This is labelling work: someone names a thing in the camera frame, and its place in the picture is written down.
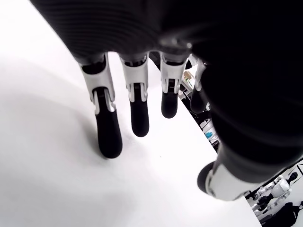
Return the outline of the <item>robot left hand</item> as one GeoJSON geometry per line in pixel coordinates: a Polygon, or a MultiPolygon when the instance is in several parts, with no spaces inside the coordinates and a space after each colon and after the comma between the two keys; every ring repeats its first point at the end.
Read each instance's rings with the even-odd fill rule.
{"type": "Polygon", "coordinates": [[[98,144],[122,151],[108,53],[118,53],[132,129],[149,131],[150,52],[160,54],[161,112],[178,108],[189,55],[198,59],[191,109],[210,104],[221,140],[197,184],[233,201],[303,154],[303,4],[299,0],[34,0],[81,67],[95,105],[98,144]]]}

